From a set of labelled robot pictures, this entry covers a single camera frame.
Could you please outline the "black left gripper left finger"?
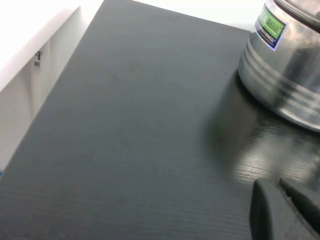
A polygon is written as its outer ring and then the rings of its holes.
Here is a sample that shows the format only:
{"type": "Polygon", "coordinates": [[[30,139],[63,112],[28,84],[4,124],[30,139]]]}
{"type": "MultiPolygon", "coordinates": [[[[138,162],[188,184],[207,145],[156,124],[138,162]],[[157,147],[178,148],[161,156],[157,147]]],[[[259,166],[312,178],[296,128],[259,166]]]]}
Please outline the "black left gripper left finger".
{"type": "Polygon", "coordinates": [[[258,178],[253,183],[249,223],[253,240],[317,240],[278,182],[258,178]]]}

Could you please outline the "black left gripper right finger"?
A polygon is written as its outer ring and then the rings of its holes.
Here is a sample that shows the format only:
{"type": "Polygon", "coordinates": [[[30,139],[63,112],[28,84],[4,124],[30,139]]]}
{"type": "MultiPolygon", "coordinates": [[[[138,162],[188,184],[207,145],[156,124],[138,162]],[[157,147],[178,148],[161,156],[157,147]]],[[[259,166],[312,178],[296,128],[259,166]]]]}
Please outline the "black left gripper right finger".
{"type": "Polygon", "coordinates": [[[320,194],[290,178],[281,178],[279,185],[312,229],[320,233],[320,194]]]}

